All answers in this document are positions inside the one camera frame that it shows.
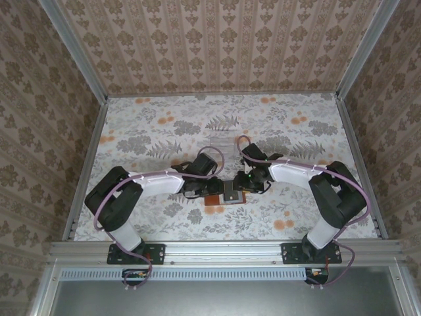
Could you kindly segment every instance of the patterned wall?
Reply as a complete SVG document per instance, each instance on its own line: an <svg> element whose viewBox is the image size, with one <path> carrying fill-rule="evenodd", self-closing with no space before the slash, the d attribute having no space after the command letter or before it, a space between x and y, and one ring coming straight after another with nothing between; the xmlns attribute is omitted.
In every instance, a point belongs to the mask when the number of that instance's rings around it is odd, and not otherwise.
<svg viewBox="0 0 421 316"><path fill-rule="evenodd" d="M0 1L0 314L24 315L60 240L98 103L37 1Z"/></svg>
<svg viewBox="0 0 421 316"><path fill-rule="evenodd" d="M421 286L421 2L401 1L345 102L390 237Z"/></svg>
<svg viewBox="0 0 421 316"><path fill-rule="evenodd" d="M333 91L380 0L59 0L111 95Z"/></svg>

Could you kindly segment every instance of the black bracket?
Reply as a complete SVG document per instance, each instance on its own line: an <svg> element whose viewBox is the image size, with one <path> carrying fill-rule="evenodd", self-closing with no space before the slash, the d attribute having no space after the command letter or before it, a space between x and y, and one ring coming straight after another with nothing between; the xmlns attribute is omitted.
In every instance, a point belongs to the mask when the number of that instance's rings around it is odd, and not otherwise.
<svg viewBox="0 0 421 316"><path fill-rule="evenodd" d="M331 242L325 248L318 252L317 257L310 260L303 252L303 244L300 242L287 242L281 244L282 263L284 265L297 264L331 264L342 263L341 251L339 246Z"/></svg>
<svg viewBox="0 0 421 316"><path fill-rule="evenodd" d="M165 259L165 244L145 244L144 248L139 248L134 253L148 258L153 265L163 265ZM147 263L137 257L128 255L112 244L108 251L107 264L109 265L147 265Z"/></svg>

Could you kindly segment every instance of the cable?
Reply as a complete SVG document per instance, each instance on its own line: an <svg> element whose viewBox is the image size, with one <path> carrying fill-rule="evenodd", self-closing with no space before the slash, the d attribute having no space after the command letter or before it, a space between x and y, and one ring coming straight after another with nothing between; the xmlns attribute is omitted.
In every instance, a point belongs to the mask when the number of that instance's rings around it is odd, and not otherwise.
<svg viewBox="0 0 421 316"><path fill-rule="evenodd" d="M334 240L333 243L337 244L339 247L345 248L346 250L349 250L351 252L351 260L349 260L348 265L346 266L345 270L343 270L341 272L341 274L339 276L337 276L336 278L334 278L332 281L329 281L325 284L320 284L319 282L317 282L316 280L314 280L313 278L307 277L308 280L310 280L311 282L320 285L320 287L322 288L323 286L329 286L329 285L333 285L335 284L341 277L343 277L345 275L346 272L348 272L348 270L351 268L351 265L354 263L355 260L355 251L352 250L350 247L345 246L343 244L340 244L337 240Z"/></svg>
<svg viewBox="0 0 421 316"><path fill-rule="evenodd" d="M221 159L222 159L221 167L214 174L210 174L210 175L207 175L207 176L197 176L195 174L159 171L159 172L148 172L148 173L145 173L145 174L137 174L135 176L129 176L128 178L126 178L123 181L119 182L113 189L111 189L111 191L105 196L105 199L99 205L99 207L97 209L97 212L95 213L95 216L93 218L93 226L95 227L95 229L96 230L104 230L103 227L99 227L98 226L98 218L99 218L99 215L101 214L101 212L102 212L105 204L108 202L108 200L111 198L111 196L119 188L121 188L123 185L125 185L129 181L140 179L140 178L144 178L145 176L159 176L159 175L163 175L163 174L165 174L167 176L188 176L190 178L199 178L199 179L208 179L208 178L212 178L212 177L218 175L222 171L222 169L224 168L224 166L225 166L224 154L218 148L213 147L213 146L205 146L205 147L202 147L199 150L199 153L198 154L200 154L204 149L207 149L207 148L216 150L220 154ZM134 253L134 252L131 252L131 251L127 250L120 243L118 243L117 240L109 232L106 232L106 233L113 240L113 242L120 248L121 251L123 251L124 253L126 253L128 255L132 255L133 257L140 258L140 259L144 260L148 264L148 273L147 273L146 277L137 285L137 287L144 285L146 283L146 281L148 280L148 278L151 276L151 273L152 273L152 262L150 260L148 260L148 258L146 258L146 257L144 257L142 255L139 255L137 253ZM128 286L128 284L126 282L126 279L127 278L125 278L125 280L124 280L124 285Z"/></svg>
<svg viewBox="0 0 421 316"><path fill-rule="evenodd" d="M244 158L246 158L246 159L248 159L248 160L250 160L250 161L253 161L253 162L255 162L255 163L287 163L287 164L290 164L290 165L295 165L295 166L299 166L299 167L305 167L305 168L312 168L312 169L314 169L314 170L318 170L318 171L322 171L322 172L325 172L325 173L328 173L328 174L330 174L331 176L335 176L336 178L339 178L339 179L341 179L341 180L343 180L343 181L345 181L346 183L348 183L348 184L350 184L350 185L352 185L352 187L354 187L356 190L358 190L358 192L360 192L360 194L363 196L363 198L365 199L365 201L366 201L366 204L367 204L367 210L366 210L366 212L363 214L363 215L361 215L360 217L358 217L357 219L354 219L354 220L352 220L352 221L349 221L347 224L345 224L345 226L334 236L334 239L333 239L333 242L335 243L335 244L337 244L339 247L342 247L342 248L345 248L345 249L347 249L347 250L349 250L351 253L352 253L352 258L351 258L351 260L348 262L348 266L345 268L345 270L344 271L342 271L342 273L337 277L337 278L335 278L334 280L332 280L332 281L330 281L330 282L328 282L328 283L325 283L325 286L326 285L331 285L331 284L335 284L341 277L343 277L343 275L349 270L349 268L351 268L351 265L353 264L353 262L354 262L354 259L355 259L355 252L350 248L350 247L347 247L347 246L344 246L344 245L342 245L342 244L340 244L336 239L343 233L343 231L349 226L349 225L352 225L352 224L355 224L355 223L357 223L357 222L359 222L359 221L362 221L363 219L365 219L365 218L367 218L367 216L371 213L371 202L370 202L370 198L368 197L368 195L367 195L367 193L357 184L357 183L355 183L355 182L353 182L352 180L349 180L347 177L345 177L345 176L343 176L342 174L339 174L339 173L336 173L336 172L334 172L334 171L330 171L330 170L328 170L328 169L325 169L325 168L322 168L322 167L318 167L318 166L314 166L314 165L307 165L307 164L305 164L305 163L297 163L297 162L295 162L295 161L290 161L290 160L284 160L284 159L282 159L282 160L258 160L258 159L254 159L254 158L251 158L251 157L249 157L249 156L247 156L246 154L244 154L243 152L242 152L242 150L241 150L241 148L240 148L240 146L239 146L239 143L240 143L240 140L242 139L242 138L245 138L248 142L249 142L249 145L251 144L251 140L250 140L250 138L248 137L248 136L246 136L246 135L241 135L238 139L237 139L237 148L238 148L238 151L239 151L239 153L240 153L240 155L241 156L243 156ZM313 280L313 279L311 279L311 278L308 278L309 280L311 280L311 281L313 281L313 282L315 282L315 283L317 283L317 281L315 281L315 280Z"/></svg>

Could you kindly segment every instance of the table surface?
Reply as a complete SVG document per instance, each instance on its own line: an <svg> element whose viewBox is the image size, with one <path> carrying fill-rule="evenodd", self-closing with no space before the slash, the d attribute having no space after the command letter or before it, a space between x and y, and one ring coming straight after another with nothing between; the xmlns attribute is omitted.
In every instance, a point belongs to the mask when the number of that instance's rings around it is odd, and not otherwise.
<svg viewBox="0 0 421 316"><path fill-rule="evenodd" d="M234 140L242 134L267 155L321 165L338 160L358 178L332 93L115 98L108 105L87 192L115 166L159 171L194 160L210 144L223 148L222 177L230 178L241 168ZM164 194L140 199L130 220L145 240L277 240L301 239L320 218L312 193L287 183L246 200L208 207L203 199ZM377 236L368 218L341 237ZM84 206L74 240L108 239Z"/></svg>

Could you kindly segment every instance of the purple cable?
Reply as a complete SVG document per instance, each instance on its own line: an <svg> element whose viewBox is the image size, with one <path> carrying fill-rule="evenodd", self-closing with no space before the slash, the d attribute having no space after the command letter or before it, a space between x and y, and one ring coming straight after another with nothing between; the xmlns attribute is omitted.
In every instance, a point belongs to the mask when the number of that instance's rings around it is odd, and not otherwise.
<svg viewBox="0 0 421 316"><path fill-rule="evenodd" d="M354 220L352 220L352 221L349 221L335 236L334 236L334 240L333 240L333 242L335 243L335 244L337 244L339 247L343 247L343 248L345 248L345 249L347 249L347 250L349 250L351 253L352 253L352 258L351 258L351 260L349 261L349 263L348 263L348 266L345 268L345 270L344 271L342 271L342 273L337 277L337 278L335 278L334 280L332 280L332 281L330 281L330 282L328 282L328 283L326 283L325 284L325 286L326 285L331 285L331 284L335 284L348 270L349 270L349 268L351 268L351 265L353 264L353 262L354 262L354 259L355 259L355 252L350 248L350 247L348 247L348 246L344 246L344 245L342 245L342 244L340 244L339 242L337 242L336 241L336 238L338 238L339 237L339 235L340 234L342 234L343 233L343 231L349 226L349 225L352 225L352 224L355 224L355 223L357 223L357 222L359 222L359 221L362 221L363 219L365 219L370 213L371 213L371 203L370 203L370 198L368 197L368 195L367 195L367 193L357 184L357 183L355 183L355 182L353 182L352 180L349 180L347 177L345 177L345 176L343 176L343 175L341 175L341 174L338 174L338 173L336 173L336 172L334 172L334 171L330 171L330 170L328 170L328 169L325 169L325 168L322 168L322 167L317 167L316 165L307 165L307 164L305 164L305 163L296 163L296 162L294 162L294 161L289 161L289 160L258 160L258 159L253 159L253 158L251 158L251 157L249 157L249 156L247 156L246 154L244 154L243 152L242 152L242 150L241 150L241 148L239 147L239 142L240 142L240 139L242 139L242 138L245 138L248 142L249 142L249 144L251 144L251 140L250 140L250 138L248 137L248 136L246 136L246 135L241 135L238 139L237 139L237 148L238 148L238 151L239 151L239 153L240 153L240 155L241 156L243 156L244 158L246 158L246 159L248 159L248 160L250 160L250 161L253 161L253 162L255 162L255 163L289 163L290 165L295 165L295 166L299 166L299 167L306 167L306 168L313 168L314 170L318 170L318 171L322 171L322 172L325 172L325 173L328 173L328 174L330 174L330 175L332 175L332 176L335 176L335 177L337 177L337 178L339 178L339 179L341 179L341 180L343 180L343 181L345 181L346 183L348 183L348 184L350 184L350 185L352 185L356 190L358 190L358 192L360 192L361 193L361 195L363 196L363 198L365 199L365 201L366 201L366 204L367 204L367 210L366 210L366 212L363 214L363 215L361 215L359 218L357 218L357 219L354 219Z"/></svg>
<svg viewBox="0 0 421 316"><path fill-rule="evenodd" d="M108 200L111 198L111 196L119 189L119 188L121 188L123 185L125 185L127 182L129 182L129 181L132 181L132 180L135 180L135 179L139 179L139 178L144 178L145 176L159 176L159 175L163 175L163 174L165 174L165 175L168 175L168 176L188 176L188 177L190 177L190 178L198 178L198 179L208 179L208 178L212 178L213 176L216 176L216 175L218 175L221 171L222 171L222 169L224 168L224 166L225 166L225 158L224 158L224 154L218 149L218 148L216 148L216 147L213 147L213 146L205 146L205 147L202 147L200 150L199 150L199 153L198 154L200 154L204 149L207 149L207 148L209 148L209 149L214 149L214 150L216 150L219 154L220 154L220 156L221 156L221 158L222 158L222 162L221 162L221 167L219 168L219 170L218 171L216 171L214 174L210 174L210 175L207 175L207 176L197 176L197 175L195 175L195 174L187 174L187 173L178 173L178 172L166 172L166 171L159 171L159 172L148 172L148 173L145 173L145 174L137 174L137 175L135 175L135 176L130 176L130 177L128 177L128 178L126 178L126 179L124 179L123 181L121 181L121 182L119 182L106 196L105 196L105 199L101 202L101 204L99 205L99 207L98 207L98 210L97 210L97 212L95 213L95 216L94 216L94 218L93 218L93 226L95 227L95 229L96 230L103 230L103 228L102 227L99 227L98 226L98 218L99 218L99 215L101 214L101 212L102 212L102 210L103 210L103 208L104 208L104 206L105 206L105 204L108 202ZM148 268L148 274L146 275L146 277L137 285L137 286L142 286L142 285L144 285L145 283L146 283L146 281L147 281L147 279L151 276L151 273L152 273L152 262L150 261L150 260L148 260L148 258L146 258L146 257L144 257L144 256L142 256L142 255L139 255L139 254L137 254L137 253L134 253L134 252L131 252L131 251L128 251L126 248L124 248L122 245L120 245L116 240L115 240L115 238L109 233L109 232L106 232L107 233L107 235L113 240L113 242L121 249L121 251L123 251L124 253L127 253L128 255L132 255L132 256L134 256L134 257L137 257L137 258L140 258L140 259L142 259L142 260L144 260L147 264L148 264L148 266L149 266L149 268ZM128 286L128 284L127 284L127 282L126 282L126 279L127 279L127 275L126 275L126 277L124 278L124 285L126 285L126 286Z"/></svg>

